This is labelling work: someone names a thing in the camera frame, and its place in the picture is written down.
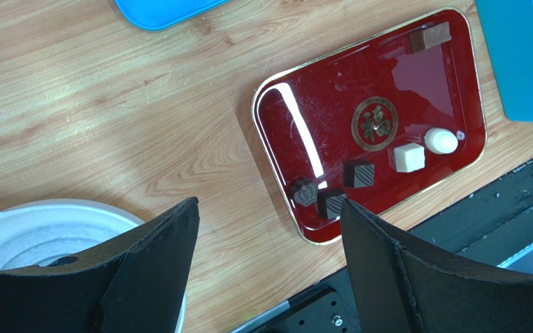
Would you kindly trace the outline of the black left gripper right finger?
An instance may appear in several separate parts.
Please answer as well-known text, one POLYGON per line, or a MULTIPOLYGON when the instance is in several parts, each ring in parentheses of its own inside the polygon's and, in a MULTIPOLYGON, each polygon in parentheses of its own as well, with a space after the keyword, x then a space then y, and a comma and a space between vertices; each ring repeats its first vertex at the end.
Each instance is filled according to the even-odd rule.
POLYGON ((340 222, 364 332, 533 332, 533 274, 447 251, 352 200, 340 222))

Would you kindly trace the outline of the dark striped square chocolate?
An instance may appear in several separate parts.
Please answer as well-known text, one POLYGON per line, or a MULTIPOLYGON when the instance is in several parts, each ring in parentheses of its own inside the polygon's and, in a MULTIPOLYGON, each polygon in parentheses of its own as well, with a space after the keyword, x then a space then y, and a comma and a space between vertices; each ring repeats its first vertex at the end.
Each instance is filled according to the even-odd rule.
POLYGON ((344 164, 345 187, 372 187, 375 182, 375 165, 368 160, 350 160, 344 164))

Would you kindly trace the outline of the white egg-shaped chocolate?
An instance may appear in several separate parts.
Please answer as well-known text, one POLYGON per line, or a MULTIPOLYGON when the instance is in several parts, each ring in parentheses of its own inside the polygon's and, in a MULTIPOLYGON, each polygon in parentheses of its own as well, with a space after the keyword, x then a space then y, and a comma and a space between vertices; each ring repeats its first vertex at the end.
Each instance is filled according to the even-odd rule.
POLYGON ((458 139, 451 131, 444 128, 431 128, 424 136, 428 150, 438 155, 454 153, 459 145, 458 139))

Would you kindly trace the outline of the brown rectangular chocolate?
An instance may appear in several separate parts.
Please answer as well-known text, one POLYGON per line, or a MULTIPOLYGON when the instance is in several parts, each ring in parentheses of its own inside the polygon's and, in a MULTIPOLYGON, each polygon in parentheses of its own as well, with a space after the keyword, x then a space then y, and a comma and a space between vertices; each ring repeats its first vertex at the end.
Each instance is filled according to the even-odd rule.
POLYGON ((448 22, 426 26, 409 34, 412 53, 420 53, 449 42, 451 39, 450 24, 448 22))

